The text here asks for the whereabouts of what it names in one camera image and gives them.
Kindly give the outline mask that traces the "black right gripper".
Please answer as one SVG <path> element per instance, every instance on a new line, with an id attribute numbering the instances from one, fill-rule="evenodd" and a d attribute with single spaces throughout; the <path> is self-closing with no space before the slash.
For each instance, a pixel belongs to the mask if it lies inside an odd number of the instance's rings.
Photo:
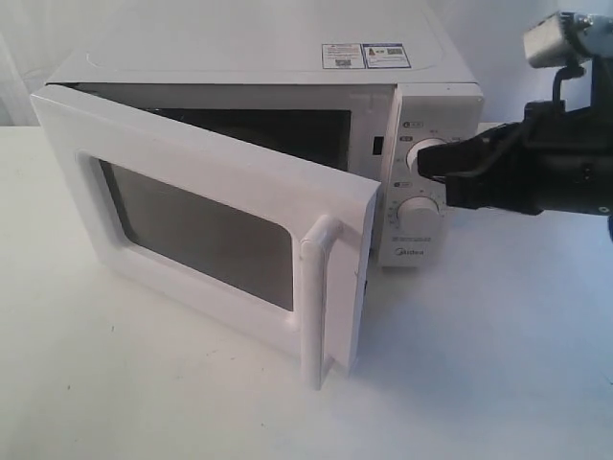
<path id="1" fill-rule="evenodd" d="M 564 81 L 581 67 L 556 72 L 552 98 L 528 103 L 520 137 L 519 178 L 468 173 L 490 158 L 517 122 L 484 124 L 471 138 L 447 143 L 442 154 L 446 203 L 455 208 L 493 208 L 519 214 L 544 211 L 612 214 L 612 68 L 594 66 L 590 104 L 574 110 L 561 97 Z"/>

